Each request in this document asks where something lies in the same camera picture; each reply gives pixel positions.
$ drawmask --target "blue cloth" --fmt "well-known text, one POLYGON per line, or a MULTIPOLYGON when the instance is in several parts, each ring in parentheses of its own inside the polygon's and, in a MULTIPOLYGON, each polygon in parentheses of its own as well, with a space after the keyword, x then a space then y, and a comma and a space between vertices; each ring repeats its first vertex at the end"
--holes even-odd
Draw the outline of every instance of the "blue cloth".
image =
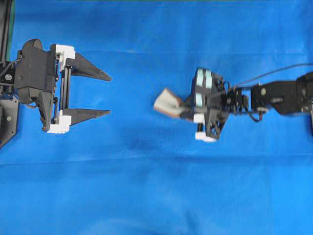
POLYGON ((74 46, 113 81, 73 77, 71 107, 112 113, 53 135, 20 107, 0 151, 0 234, 311 234, 309 116, 231 116, 204 143, 153 102, 165 87, 186 98, 197 67, 235 84, 313 62, 312 27, 311 0, 17 0, 11 59, 33 38, 74 46))

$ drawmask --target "robotic arm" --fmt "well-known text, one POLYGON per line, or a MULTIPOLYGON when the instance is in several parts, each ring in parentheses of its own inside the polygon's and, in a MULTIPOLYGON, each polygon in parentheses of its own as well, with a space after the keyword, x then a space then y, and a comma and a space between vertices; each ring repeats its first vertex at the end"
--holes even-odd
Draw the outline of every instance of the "robotic arm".
POLYGON ((156 99, 154 109, 197 123, 195 138, 211 142, 220 138, 229 114, 246 114, 255 122, 259 122, 267 110, 274 108, 281 115, 305 113, 313 117, 312 100, 313 72, 296 81, 230 87, 218 74, 206 69, 197 69, 192 80, 191 94, 184 102, 165 89, 156 99), (242 91, 251 92, 251 108, 248 96, 243 95, 242 91))

